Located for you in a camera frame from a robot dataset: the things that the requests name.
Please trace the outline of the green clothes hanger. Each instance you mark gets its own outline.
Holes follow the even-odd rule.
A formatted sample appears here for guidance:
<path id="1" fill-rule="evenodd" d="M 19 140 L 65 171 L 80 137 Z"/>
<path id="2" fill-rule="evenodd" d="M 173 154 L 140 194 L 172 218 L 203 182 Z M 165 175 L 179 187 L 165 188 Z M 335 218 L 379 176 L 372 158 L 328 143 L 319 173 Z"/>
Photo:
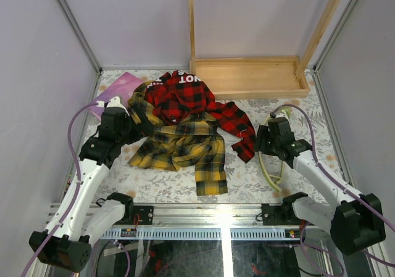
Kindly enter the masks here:
<path id="1" fill-rule="evenodd" d="M 288 104 L 286 104 L 284 107 L 282 107 L 280 110 L 279 110 L 279 116 L 281 116 L 281 117 L 285 117 L 287 120 L 289 120 L 289 118 L 290 118 L 290 116 L 291 116 L 291 106 L 290 105 L 288 105 Z M 280 168 L 279 168 L 279 170 L 278 170 L 278 173 L 275 173 L 275 174 L 273 174 L 273 175 L 279 175 L 279 172 L 280 172 Z"/>

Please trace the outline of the cream clothes hanger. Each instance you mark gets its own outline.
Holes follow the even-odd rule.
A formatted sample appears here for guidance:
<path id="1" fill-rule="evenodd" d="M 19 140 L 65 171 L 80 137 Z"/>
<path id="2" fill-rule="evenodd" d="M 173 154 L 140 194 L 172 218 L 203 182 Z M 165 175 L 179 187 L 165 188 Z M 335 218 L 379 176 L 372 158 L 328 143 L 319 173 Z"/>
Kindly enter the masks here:
<path id="1" fill-rule="evenodd" d="M 266 182 L 270 185 L 270 187 L 275 192 L 280 192 L 281 191 L 280 184 L 283 178 L 284 163 L 283 162 L 281 163 L 279 175 L 273 175 L 273 174 L 269 174 L 269 172 L 267 171 L 264 164 L 263 155 L 261 152 L 258 152 L 258 158 L 259 158 L 260 168 Z"/>

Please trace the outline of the red black plaid shirt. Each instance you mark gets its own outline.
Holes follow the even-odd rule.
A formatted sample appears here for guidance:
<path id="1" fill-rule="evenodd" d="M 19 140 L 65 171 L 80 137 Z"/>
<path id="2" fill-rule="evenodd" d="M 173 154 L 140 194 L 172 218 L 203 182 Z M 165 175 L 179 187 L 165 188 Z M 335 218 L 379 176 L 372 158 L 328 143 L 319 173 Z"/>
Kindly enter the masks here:
<path id="1" fill-rule="evenodd" d="M 254 157 L 256 132 L 247 114 L 234 102 L 216 101 L 198 76 L 179 70 L 167 72 L 147 85 L 144 100 L 154 107 L 153 114 L 169 125 L 207 112 L 222 130 L 241 139 L 232 145 L 241 160 L 247 163 Z"/>

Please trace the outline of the yellow plaid shirt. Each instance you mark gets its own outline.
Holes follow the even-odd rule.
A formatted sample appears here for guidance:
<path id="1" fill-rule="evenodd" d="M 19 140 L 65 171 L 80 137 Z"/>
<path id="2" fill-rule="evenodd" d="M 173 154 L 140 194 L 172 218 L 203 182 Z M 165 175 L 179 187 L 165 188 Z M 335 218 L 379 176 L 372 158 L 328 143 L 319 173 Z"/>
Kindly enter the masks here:
<path id="1" fill-rule="evenodd" d="M 201 112 L 188 116 L 179 124 L 166 125 L 154 116 L 154 106 L 144 99 L 151 83 L 139 85 L 128 100 L 129 107 L 141 109 L 153 125 L 153 133 L 147 136 L 128 164 L 173 172 L 193 166 L 198 196 L 227 193 L 225 141 L 217 132 L 215 118 Z"/>

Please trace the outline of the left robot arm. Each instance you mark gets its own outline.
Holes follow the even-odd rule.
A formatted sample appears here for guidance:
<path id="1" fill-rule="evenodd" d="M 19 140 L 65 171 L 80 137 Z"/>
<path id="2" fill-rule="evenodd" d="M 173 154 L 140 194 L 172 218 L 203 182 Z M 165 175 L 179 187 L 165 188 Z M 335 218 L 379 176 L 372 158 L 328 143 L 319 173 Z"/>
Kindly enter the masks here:
<path id="1" fill-rule="evenodd" d="M 77 173 L 66 195 L 44 231 L 32 232 L 29 245 L 34 260 L 81 272 L 91 256 L 92 248 L 114 224 L 152 224 L 152 207 L 135 207 L 133 198 L 114 192 L 87 216 L 93 197 L 121 153 L 124 145 L 135 143 L 153 132 L 152 124 L 138 107 L 108 106 L 101 116 L 95 134 L 74 155 Z"/>

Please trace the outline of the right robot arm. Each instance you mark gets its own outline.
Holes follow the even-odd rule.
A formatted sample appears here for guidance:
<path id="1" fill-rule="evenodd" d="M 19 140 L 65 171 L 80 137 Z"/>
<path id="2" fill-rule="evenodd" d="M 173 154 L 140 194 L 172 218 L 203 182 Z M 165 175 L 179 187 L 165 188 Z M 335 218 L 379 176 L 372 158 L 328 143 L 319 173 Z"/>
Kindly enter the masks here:
<path id="1" fill-rule="evenodd" d="M 254 149 L 259 154 L 278 157 L 297 171 L 325 198 L 314 201 L 308 194 L 297 192 L 283 198 L 280 205 L 262 204 L 266 225 L 296 225 L 309 222 L 331 236 L 335 246 L 345 255 L 385 240 L 385 223 L 381 202 L 374 194 L 362 194 L 322 164 L 313 146 L 297 140 L 289 121 L 271 118 L 259 126 Z"/>

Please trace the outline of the purple folded cloth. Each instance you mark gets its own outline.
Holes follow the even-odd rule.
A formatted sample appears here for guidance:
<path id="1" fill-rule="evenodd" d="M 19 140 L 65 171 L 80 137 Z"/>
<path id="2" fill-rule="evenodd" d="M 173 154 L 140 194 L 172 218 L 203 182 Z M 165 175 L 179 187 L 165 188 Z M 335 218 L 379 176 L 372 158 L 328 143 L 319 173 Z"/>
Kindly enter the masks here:
<path id="1" fill-rule="evenodd" d="M 140 78 L 125 72 L 110 85 L 101 85 L 99 90 L 102 93 L 93 101 L 109 102 L 113 97 L 119 97 L 123 106 L 127 106 L 129 98 L 132 97 L 134 90 L 143 83 Z"/>

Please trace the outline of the wooden clothes rack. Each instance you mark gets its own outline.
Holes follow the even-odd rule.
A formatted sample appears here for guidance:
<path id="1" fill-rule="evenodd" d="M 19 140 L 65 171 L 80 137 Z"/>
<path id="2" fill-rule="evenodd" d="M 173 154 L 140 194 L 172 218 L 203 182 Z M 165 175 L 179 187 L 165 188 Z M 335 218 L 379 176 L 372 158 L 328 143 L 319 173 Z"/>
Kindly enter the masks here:
<path id="1" fill-rule="evenodd" d="M 194 0 L 188 0 L 191 60 L 189 71 L 220 100 L 303 98 L 309 94 L 304 70 L 321 42 L 341 0 L 328 0 L 302 58 L 298 56 L 198 59 Z"/>

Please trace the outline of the aluminium mounting rail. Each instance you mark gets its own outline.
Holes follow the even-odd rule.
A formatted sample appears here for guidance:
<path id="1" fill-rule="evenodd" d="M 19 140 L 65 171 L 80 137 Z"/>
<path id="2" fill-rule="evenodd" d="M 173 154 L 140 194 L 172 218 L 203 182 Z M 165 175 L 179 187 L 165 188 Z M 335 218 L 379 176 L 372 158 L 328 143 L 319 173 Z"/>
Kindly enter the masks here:
<path id="1" fill-rule="evenodd" d="M 100 239 L 297 241 L 299 223 L 281 220 L 280 206 L 262 204 L 152 204 L 107 200 L 101 205 L 74 209 L 62 218 L 58 204 L 51 207 L 44 230 L 58 238 L 94 244 Z"/>

